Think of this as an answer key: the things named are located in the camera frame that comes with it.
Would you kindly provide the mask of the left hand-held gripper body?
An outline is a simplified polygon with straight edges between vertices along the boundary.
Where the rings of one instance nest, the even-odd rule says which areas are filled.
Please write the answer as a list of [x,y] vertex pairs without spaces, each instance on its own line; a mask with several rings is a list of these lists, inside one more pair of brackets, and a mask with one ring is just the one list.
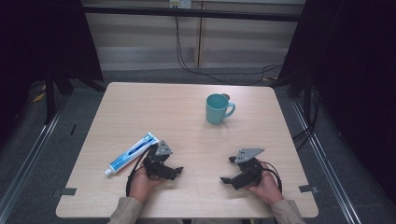
[[174,180],[178,175],[177,168],[171,168],[164,163],[173,153],[173,150],[162,140],[148,148],[148,154],[143,160],[148,176],[158,176],[168,180]]

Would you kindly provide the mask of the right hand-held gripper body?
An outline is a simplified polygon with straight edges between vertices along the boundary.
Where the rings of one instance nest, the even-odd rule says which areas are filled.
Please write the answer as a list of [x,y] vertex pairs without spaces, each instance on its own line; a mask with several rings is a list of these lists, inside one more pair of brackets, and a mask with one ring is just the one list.
[[233,159],[241,174],[232,179],[232,186],[241,189],[261,179],[262,166],[256,156],[264,152],[263,148],[241,148]]

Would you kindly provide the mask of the person's left hand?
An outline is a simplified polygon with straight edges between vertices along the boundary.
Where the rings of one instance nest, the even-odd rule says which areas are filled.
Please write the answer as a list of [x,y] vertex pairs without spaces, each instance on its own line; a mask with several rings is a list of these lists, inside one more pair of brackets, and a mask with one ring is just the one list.
[[150,178],[145,167],[139,168],[130,184],[128,196],[145,203],[154,189],[165,182],[165,179]]

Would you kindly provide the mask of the person's right hand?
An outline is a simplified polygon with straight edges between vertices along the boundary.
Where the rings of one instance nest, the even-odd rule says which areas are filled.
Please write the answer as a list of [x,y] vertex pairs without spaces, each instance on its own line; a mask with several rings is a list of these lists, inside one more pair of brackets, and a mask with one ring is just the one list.
[[263,167],[261,181],[257,186],[246,186],[245,190],[252,192],[262,202],[272,205],[284,199],[282,193],[274,180],[271,172],[268,171],[268,166],[262,161]]

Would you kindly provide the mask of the white and blue toothpaste tube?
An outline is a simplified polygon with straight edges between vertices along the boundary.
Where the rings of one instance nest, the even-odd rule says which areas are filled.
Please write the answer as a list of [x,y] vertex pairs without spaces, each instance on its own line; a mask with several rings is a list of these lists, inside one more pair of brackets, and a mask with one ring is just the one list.
[[111,162],[108,165],[108,168],[105,170],[105,175],[111,176],[116,174],[131,161],[139,157],[151,145],[155,145],[158,142],[159,139],[157,137],[155,137],[152,133],[147,133],[124,153],[119,155],[113,162]]

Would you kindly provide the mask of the teal cup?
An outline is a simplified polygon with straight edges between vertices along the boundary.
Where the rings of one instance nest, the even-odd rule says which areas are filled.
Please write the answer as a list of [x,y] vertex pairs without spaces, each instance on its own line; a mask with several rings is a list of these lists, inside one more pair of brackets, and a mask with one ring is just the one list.
[[210,124],[221,124],[235,109],[236,105],[224,94],[214,93],[206,97],[205,118]]

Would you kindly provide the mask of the black stand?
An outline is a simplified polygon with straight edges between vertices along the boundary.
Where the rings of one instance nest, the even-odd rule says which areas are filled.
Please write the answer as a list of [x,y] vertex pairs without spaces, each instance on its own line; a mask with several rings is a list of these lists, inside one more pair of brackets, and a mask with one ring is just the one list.
[[304,95],[303,115],[304,120],[311,123],[311,78],[303,72],[291,72],[286,75],[279,75],[278,79],[269,85],[270,88],[288,86],[288,96],[297,98],[302,93]]
[[97,84],[91,78],[84,77],[77,70],[60,65],[49,67],[45,79],[47,104],[46,124],[49,124],[54,119],[56,113],[54,87],[57,87],[61,94],[71,94],[74,91],[74,87],[70,78],[75,78],[96,91],[104,92],[106,90],[104,86]]

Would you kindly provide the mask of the black curtain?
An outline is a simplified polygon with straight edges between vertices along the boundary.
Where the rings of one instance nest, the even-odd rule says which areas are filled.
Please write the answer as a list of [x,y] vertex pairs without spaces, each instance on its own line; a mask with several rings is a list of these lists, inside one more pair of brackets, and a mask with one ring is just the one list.
[[279,79],[291,96],[317,88],[396,204],[396,0],[305,0]]
[[103,75],[81,0],[0,0],[0,142],[30,86]]

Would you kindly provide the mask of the black horizontal bar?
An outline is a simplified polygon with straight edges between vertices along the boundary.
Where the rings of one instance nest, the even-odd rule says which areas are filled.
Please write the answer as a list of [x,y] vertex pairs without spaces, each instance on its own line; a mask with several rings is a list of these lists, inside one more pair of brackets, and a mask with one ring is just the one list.
[[83,10],[88,13],[144,15],[144,16],[169,16],[209,19],[230,19],[250,21],[286,21],[298,22],[304,19],[300,15],[291,14],[268,14],[255,12],[236,12],[206,9],[173,9],[161,7],[113,7],[100,5],[83,5]]

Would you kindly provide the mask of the metal floor rail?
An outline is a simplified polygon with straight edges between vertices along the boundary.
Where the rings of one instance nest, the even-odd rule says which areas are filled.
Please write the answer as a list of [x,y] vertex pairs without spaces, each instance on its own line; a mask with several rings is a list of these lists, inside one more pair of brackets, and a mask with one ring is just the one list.
[[13,206],[15,205],[15,202],[18,200],[21,194],[21,190],[26,182],[27,176],[31,173],[31,169],[34,167],[37,158],[50,139],[50,136],[55,129],[59,117],[64,110],[69,98],[69,95],[61,97],[59,106],[55,109],[53,116],[49,119],[49,121],[44,124],[39,136],[27,154],[26,159],[23,161],[21,168],[17,172],[8,189],[5,191],[4,197],[0,200],[0,224],[6,223],[7,218],[11,213]]
[[324,151],[324,148],[322,144],[320,143],[317,135],[315,134],[314,131],[309,131],[308,130],[308,122],[304,120],[304,115],[303,115],[303,107],[301,104],[293,100],[292,101],[294,110],[298,116],[298,119],[303,126],[304,130],[308,132],[307,139],[309,140],[309,143],[316,154],[316,157],[318,159],[318,163],[326,176],[326,179],[332,189],[332,192],[334,194],[334,197],[336,201],[338,202],[344,217],[346,218],[346,221],[348,224],[362,224],[361,219],[359,218],[359,215],[357,213],[357,210],[355,209],[355,206],[353,203],[350,201],[349,196],[347,195],[347,192],[343,185],[341,184],[336,172],[334,171],[332,164]]

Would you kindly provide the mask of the white wall socket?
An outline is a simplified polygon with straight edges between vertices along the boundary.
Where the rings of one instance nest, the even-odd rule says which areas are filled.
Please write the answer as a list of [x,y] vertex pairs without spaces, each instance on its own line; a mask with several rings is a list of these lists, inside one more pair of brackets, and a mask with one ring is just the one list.
[[169,0],[170,8],[191,9],[191,0]]

